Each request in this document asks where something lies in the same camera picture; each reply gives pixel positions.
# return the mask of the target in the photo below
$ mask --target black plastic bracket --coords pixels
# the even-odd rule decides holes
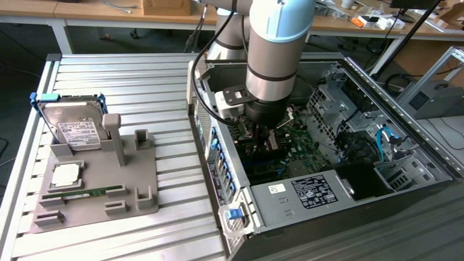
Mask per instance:
[[[247,91],[246,85],[237,85],[229,87],[225,89],[223,93],[226,103],[230,106],[235,106],[258,100],[258,98]]]
[[[63,54],[62,53],[50,53],[47,55],[47,61],[62,61]]]

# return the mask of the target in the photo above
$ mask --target black cable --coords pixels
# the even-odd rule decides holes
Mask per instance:
[[[207,43],[207,45],[203,47],[201,53],[198,54],[195,60],[194,60],[194,64],[193,64],[193,71],[190,72],[190,75],[193,77],[193,85],[194,85],[194,91],[195,91],[195,95],[197,95],[197,98],[198,100],[201,101],[201,104],[202,106],[205,107],[206,111],[209,112],[209,114],[222,123],[225,123],[226,125],[230,125],[230,126],[237,126],[239,125],[239,122],[233,122],[233,121],[227,121],[225,120],[215,112],[214,110],[210,108],[210,106],[207,105],[207,103],[205,102],[203,100],[203,97],[198,91],[198,86],[197,86],[197,76],[195,76],[195,70],[197,70],[197,65],[198,65],[198,62],[201,61],[202,59],[202,56],[205,55],[206,51],[209,50],[209,48],[211,47],[213,43],[217,41],[221,33],[225,31],[225,28],[227,26],[227,24],[230,23],[231,19],[233,19],[233,16],[234,16],[234,12],[231,12],[230,16],[227,17],[227,20],[223,24],[223,26],[221,27],[218,33],[215,34],[215,36],[211,38],[210,42]]]
[[[29,74],[29,75],[33,75],[33,76],[37,76],[37,77],[42,77],[39,74],[34,73],[34,72],[30,72],[30,71],[26,71],[26,70],[22,70],[22,69],[18,69],[15,67],[11,67],[9,66],[9,64],[3,61],[0,61],[0,67],[5,68],[3,72],[0,72],[0,75],[7,75],[9,73],[9,69],[15,71],[15,72],[21,72],[21,73],[25,73],[25,74]]]
[[[0,138],[0,140],[3,140],[6,142],[6,145],[5,145],[5,147],[2,148],[2,151],[0,151],[0,159],[2,159],[2,156],[6,153],[6,150],[9,148],[10,141],[7,139],[5,139],[5,138]]]
[[[193,45],[193,43],[197,41],[197,33],[198,33],[198,30],[201,29],[201,26],[203,26],[203,22],[205,22],[205,11],[201,15],[201,20],[198,21],[198,24],[197,24],[197,27],[194,29],[194,32],[191,33],[191,35],[189,36],[187,38],[187,42],[186,42],[186,48],[185,48],[185,51],[183,53],[187,53],[187,49],[189,47]]]
[[[249,56],[249,48],[247,48],[247,41],[246,41],[246,16],[242,16],[242,42],[245,44],[246,54]]]
[[[7,63],[0,61],[0,67],[3,67],[3,71],[0,71],[0,75],[7,75],[9,73],[9,66],[7,66]]]
[[[361,108],[357,108],[355,112],[353,113],[353,115],[350,115],[350,117],[347,118],[347,120],[345,120],[345,121],[341,122],[339,127],[337,128],[337,135],[338,135],[338,136],[339,136],[339,131],[341,131],[342,125],[351,121],[351,119],[357,116],[357,113],[359,113],[361,110],[362,110]]]
[[[435,75],[442,75],[442,74],[446,74],[449,72],[453,72],[454,70],[462,68],[462,66],[458,66],[455,68],[451,68],[450,70],[446,70],[443,72],[439,72],[437,73]],[[402,78],[405,79],[407,85],[411,83],[411,79],[409,79],[409,77],[423,77],[425,75],[413,75],[413,74],[409,74],[409,73],[395,73],[393,74],[387,79],[386,79],[386,85],[385,85],[385,88],[389,89],[390,87],[390,83],[391,81],[395,79],[395,78]]]
[[[195,36],[195,44],[194,44],[193,53],[195,53],[195,51],[197,51],[197,46],[198,46],[198,41],[199,41],[199,39],[201,39],[203,24],[205,24],[205,19],[203,19],[202,22],[201,22],[201,28],[199,28],[198,33],[197,33],[197,36]]]
[[[389,56],[385,64],[381,66],[379,71],[371,75],[374,80],[378,80],[381,78],[381,75],[385,73],[387,67],[390,66],[390,64],[393,63],[393,61],[395,60],[398,54],[402,52],[405,46],[407,45],[409,41],[411,40],[413,36],[415,35],[418,29],[421,28],[421,26],[425,24],[426,20],[429,19],[429,16],[433,14],[433,12],[435,11],[435,8],[438,7],[438,5],[441,4],[442,0],[437,0],[435,3],[430,6],[430,8],[427,9],[426,13],[422,15],[419,21],[414,24],[409,34],[406,35],[405,39],[402,40],[399,46],[397,47],[394,53]]]
[[[445,121],[443,118],[441,118],[441,120],[443,121],[443,123],[445,123],[455,132],[459,133],[459,135],[462,135],[462,137],[463,137],[463,139],[464,139],[464,134],[463,134],[459,130],[457,130],[454,127],[451,127],[450,124]]]
[[[23,44],[21,44],[14,38],[11,38],[11,36],[3,31],[0,30],[0,33],[11,40],[14,41],[22,48],[25,51],[27,51],[33,56],[35,56],[41,61],[46,61],[46,59],[43,59],[39,55],[37,55],[30,49],[26,48],[26,46]]]
[[[390,30],[389,30],[389,32],[387,32],[387,34],[386,34],[386,37],[385,37],[385,39],[383,39],[383,43],[381,44],[381,46],[383,46],[385,44],[386,44],[386,41],[389,40],[389,36],[390,36],[390,34],[391,34],[391,32],[393,32],[393,29],[394,29],[394,27],[395,27],[395,24],[397,24],[397,22],[398,22],[398,20],[399,20],[399,15],[397,16],[397,18],[395,18],[395,22],[394,22],[394,24],[393,24],[393,26],[391,26],[391,28],[390,28]],[[367,64],[366,64],[366,66],[365,66],[365,70],[369,68],[369,64],[370,64],[370,61],[371,61],[371,59],[373,59],[373,57],[377,55],[377,53],[374,53],[373,55],[371,55],[371,57],[370,57],[370,59],[369,59],[369,62],[367,62]]]
[[[441,133],[441,131],[438,130],[438,128],[435,127],[434,123],[431,122],[430,119],[427,119],[427,121],[430,122],[430,124],[433,125],[434,129],[437,130],[438,134],[441,135],[441,137],[443,138],[445,142],[449,144],[449,146],[454,149],[454,150],[458,150],[458,151],[462,151],[464,150],[464,148],[455,148],[454,146],[451,146],[450,142],[447,141],[447,139],[445,138],[443,134]]]

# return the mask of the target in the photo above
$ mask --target cardboard box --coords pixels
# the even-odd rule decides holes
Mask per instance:
[[[143,0],[145,15],[191,15],[193,0]]]
[[[464,0],[445,0],[438,5],[441,8],[451,8],[455,4],[463,3]]]
[[[464,15],[464,3],[458,3],[442,15],[434,19],[434,22],[443,29],[463,29],[463,22],[458,19]]]

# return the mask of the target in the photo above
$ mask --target warning label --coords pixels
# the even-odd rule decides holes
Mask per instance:
[[[323,175],[293,181],[293,185],[307,209],[339,201]]]
[[[71,147],[101,144],[94,121],[66,122],[58,126]]]

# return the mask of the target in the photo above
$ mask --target blue cable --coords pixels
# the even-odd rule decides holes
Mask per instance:
[[[381,150],[382,161],[385,161],[385,151],[383,151],[383,132],[385,131],[387,132],[389,137],[394,136],[398,139],[401,138],[399,136],[393,134],[393,130],[387,126],[381,128],[381,130],[378,131],[378,133],[377,133],[377,141],[378,141],[378,147],[379,147],[379,150]]]

